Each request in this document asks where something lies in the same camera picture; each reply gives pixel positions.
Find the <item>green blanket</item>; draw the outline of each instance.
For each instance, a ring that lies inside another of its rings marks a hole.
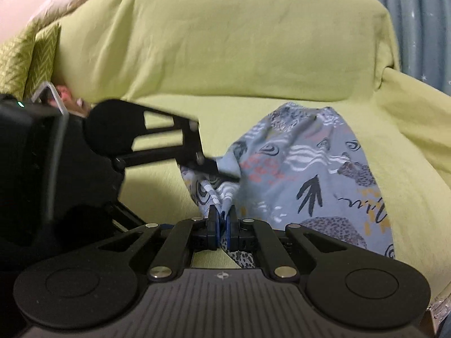
[[[55,83],[196,116],[211,155],[288,99],[332,106],[367,155],[397,258],[449,295],[451,100],[399,72],[377,0],[90,0],[60,23]],[[130,169],[121,197],[149,221],[198,212],[172,162]]]

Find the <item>green pillow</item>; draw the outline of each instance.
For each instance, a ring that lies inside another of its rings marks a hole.
[[[24,99],[30,98],[43,81],[50,81],[60,29],[61,26],[56,23],[36,35],[33,57],[23,94]]]
[[[22,100],[32,61],[37,26],[29,24],[0,45],[0,93]]]

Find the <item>silver screw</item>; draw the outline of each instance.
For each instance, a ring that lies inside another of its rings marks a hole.
[[[189,121],[189,129],[193,132],[197,131],[199,129],[199,123],[196,121]]]
[[[197,152],[197,153],[196,153],[196,162],[197,162],[199,165],[202,165],[202,164],[204,163],[204,161],[205,161],[204,155],[202,155],[201,152]]]
[[[280,278],[290,278],[294,277],[297,272],[293,267],[289,267],[288,265],[283,265],[281,267],[277,267],[274,270],[274,274]]]
[[[158,267],[153,267],[150,271],[150,275],[156,279],[169,277],[172,273],[169,267],[160,265]]]

